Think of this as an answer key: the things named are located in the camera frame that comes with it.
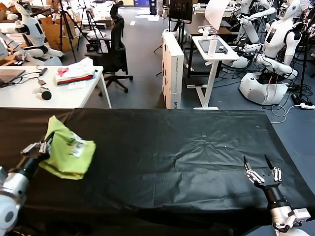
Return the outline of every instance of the cup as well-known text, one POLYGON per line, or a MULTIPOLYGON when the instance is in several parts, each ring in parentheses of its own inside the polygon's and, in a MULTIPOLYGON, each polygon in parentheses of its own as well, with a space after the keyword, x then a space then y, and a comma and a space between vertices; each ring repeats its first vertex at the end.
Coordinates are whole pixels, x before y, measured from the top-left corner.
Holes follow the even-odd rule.
POLYGON ((208 38, 210 29, 211 29, 211 26, 204 26, 203 27, 202 39, 207 39, 208 38))

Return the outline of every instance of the green towel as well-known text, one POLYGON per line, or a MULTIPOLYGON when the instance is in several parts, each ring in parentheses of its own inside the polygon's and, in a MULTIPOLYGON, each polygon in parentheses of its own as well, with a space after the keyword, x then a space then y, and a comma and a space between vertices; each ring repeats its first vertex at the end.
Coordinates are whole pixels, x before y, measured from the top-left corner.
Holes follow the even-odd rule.
POLYGON ((45 138, 55 132, 51 156, 39 165, 60 178, 82 179, 96 148, 94 141, 85 141, 69 130, 55 116, 49 118, 45 138))

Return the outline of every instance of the floor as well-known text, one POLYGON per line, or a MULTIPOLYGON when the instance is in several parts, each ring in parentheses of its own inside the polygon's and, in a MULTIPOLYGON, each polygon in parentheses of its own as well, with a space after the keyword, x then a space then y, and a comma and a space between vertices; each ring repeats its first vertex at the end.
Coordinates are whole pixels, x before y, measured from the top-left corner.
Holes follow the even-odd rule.
MULTIPOLYGON (((163 29, 168 27, 168 21, 160 19, 158 22, 148 21, 144 18, 135 18, 139 15, 139 11, 143 14, 143 9, 136 7, 125 7, 122 10, 122 16, 125 18, 125 29, 123 42, 126 46, 127 61, 129 74, 134 76, 134 80, 123 81, 129 89, 129 93, 111 85, 108 88, 109 96, 114 109, 120 108, 145 108, 145 109, 165 109, 163 98, 161 96, 162 76, 156 76, 161 71, 161 49, 153 53, 154 49, 161 44, 161 33, 163 29), (130 26, 131 21, 136 21, 135 26, 130 26)), ((84 42, 80 44, 80 49, 76 52, 78 59, 83 58, 85 52, 84 42)), ((73 63, 72 54, 69 52, 63 59, 64 64, 73 63)), ((203 64, 198 53, 194 54, 193 67, 197 69, 203 64)), ((314 72, 314 65, 309 62, 306 67, 305 83, 315 88, 315 79, 310 78, 314 72)), ((207 77, 197 77, 194 79, 204 80, 207 77)), ((192 83, 193 79, 185 79, 186 83, 192 83)), ((221 86, 240 81, 240 79, 220 79, 218 78, 215 86, 221 86)), ((227 110, 260 110, 261 106, 247 101, 238 90, 239 83, 230 86, 214 88, 209 106, 218 106, 220 109, 227 110)), ((289 98, 285 104, 286 109, 293 103, 289 98)), ((200 106, 197 93, 193 89, 186 89, 183 83, 182 91, 182 108, 191 109, 200 106)), ((90 97, 87 107, 89 108, 108 108, 104 104, 101 97, 98 96, 96 89, 90 97)), ((270 121, 280 121, 271 111, 266 112, 270 121)), ((284 146, 300 170, 305 181, 315 193, 315 111, 300 110, 293 108, 284 123, 274 124, 278 136, 282 140, 284 146)), ((315 222, 305 223, 302 227, 308 234, 315 236, 315 222)), ((269 226, 261 227, 250 233, 251 236, 260 236, 271 234, 272 229, 269 226)))

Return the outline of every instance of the office chair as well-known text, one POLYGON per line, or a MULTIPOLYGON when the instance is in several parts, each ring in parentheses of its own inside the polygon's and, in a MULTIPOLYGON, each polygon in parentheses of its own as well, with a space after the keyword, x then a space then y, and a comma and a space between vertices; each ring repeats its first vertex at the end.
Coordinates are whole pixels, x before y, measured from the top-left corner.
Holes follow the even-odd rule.
POLYGON ((121 41, 122 28, 124 22, 121 18, 114 19, 114 27, 112 28, 111 39, 98 38, 96 44, 87 45, 88 51, 95 50, 94 52, 87 52, 85 56, 90 57, 94 61, 94 65, 101 65, 104 67, 103 74, 112 74, 109 77, 104 78, 107 82, 106 87, 109 87, 112 82, 115 82, 121 86, 125 92, 128 92, 128 88, 125 87, 119 80, 120 79, 130 79, 133 80, 133 76, 120 76, 115 75, 116 72, 122 70, 128 74, 127 58, 126 58, 126 48, 121 41), (99 52, 100 42, 104 41, 108 52, 99 52))

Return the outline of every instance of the label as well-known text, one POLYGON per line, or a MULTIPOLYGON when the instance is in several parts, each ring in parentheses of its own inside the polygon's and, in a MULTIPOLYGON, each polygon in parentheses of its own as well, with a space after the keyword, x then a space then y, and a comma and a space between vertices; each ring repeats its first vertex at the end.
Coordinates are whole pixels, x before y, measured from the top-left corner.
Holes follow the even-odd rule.
POLYGON ((69 146, 72 146, 71 152, 69 155, 80 157, 83 153, 83 150, 85 146, 87 145, 87 142, 83 139, 81 139, 78 135, 75 133, 72 133, 70 141, 67 143, 69 146))

